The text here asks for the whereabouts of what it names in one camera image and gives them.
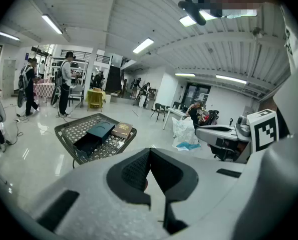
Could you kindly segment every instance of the white sneaker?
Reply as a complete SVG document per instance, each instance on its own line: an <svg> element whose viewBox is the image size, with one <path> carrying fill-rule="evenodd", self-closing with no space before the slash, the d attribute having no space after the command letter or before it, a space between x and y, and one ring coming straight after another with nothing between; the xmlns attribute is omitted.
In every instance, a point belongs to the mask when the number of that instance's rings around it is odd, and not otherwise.
<svg viewBox="0 0 298 240"><path fill-rule="evenodd" d="M1 149L3 153L7 150L7 146L5 145L5 143L1 144Z"/></svg>

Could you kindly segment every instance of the ceiling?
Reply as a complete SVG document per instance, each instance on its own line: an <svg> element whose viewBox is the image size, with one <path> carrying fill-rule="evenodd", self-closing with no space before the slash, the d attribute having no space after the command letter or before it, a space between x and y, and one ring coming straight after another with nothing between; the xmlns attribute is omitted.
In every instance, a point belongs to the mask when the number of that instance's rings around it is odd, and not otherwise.
<svg viewBox="0 0 298 240"><path fill-rule="evenodd" d="M18 36L20 46L73 44L116 53L137 61L136 68L172 67L195 73L189 81L227 88L261 99L290 75L284 48L284 21L279 7L264 4L256 17L210 20L205 26L184 27L180 0L16 0L0 31ZM49 14L64 30L56 34L42 19ZM257 41L251 31L263 29ZM135 55L146 38L154 40ZM239 78L246 85L220 80Z"/></svg>

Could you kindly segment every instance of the table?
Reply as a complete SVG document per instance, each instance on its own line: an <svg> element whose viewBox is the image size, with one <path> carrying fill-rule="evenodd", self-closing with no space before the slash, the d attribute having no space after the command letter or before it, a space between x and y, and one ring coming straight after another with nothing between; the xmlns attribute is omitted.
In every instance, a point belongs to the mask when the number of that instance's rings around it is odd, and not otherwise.
<svg viewBox="0 0 298 240"><path fill-rule="evenodd" d="M165 129L165 126L166 126L166 124L168 122L168 119L169 119L169 115L171 113L174 113L174 114L180 116L180 120L182 120L186 116L185 113L183 113L182 111L180 111L178 109L168 108L168 110L169 110L169 112L168 112L168 115L167 115L167 119L165 120L164 125L162 127L163 130Z"/></svg>
<svg viewBox="0 0 298 240"><path fill-rule="evenodd" d="M34 84L35 94L37 96L43 96L44 98L52 98L55 84L53 82L37 83Z"/></svg>

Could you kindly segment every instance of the checkered tablecloth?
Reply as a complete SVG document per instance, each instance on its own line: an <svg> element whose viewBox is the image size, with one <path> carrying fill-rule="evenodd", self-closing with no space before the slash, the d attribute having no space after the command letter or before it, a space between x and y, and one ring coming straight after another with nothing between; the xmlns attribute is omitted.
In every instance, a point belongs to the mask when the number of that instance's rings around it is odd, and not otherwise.
<svg viewBox="0 0 298 240"><path fill-rule="evenodd" d="M36 84L35 94L40 97L51 98L54 91L55 84L52 82Z"/></svg>

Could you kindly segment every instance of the black box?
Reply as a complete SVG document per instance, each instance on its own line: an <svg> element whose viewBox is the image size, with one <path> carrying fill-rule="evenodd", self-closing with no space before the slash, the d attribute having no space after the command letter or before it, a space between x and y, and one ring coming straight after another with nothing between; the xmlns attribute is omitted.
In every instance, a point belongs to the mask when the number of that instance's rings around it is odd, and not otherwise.
<svg viewBox="0 0 298 240"><path fill-rule="evenodd" d="M97 145L105 142L114 127L115 124L104 121L87 130L87 134L74 143L77 153L86 158L89 157Z"/></svg>

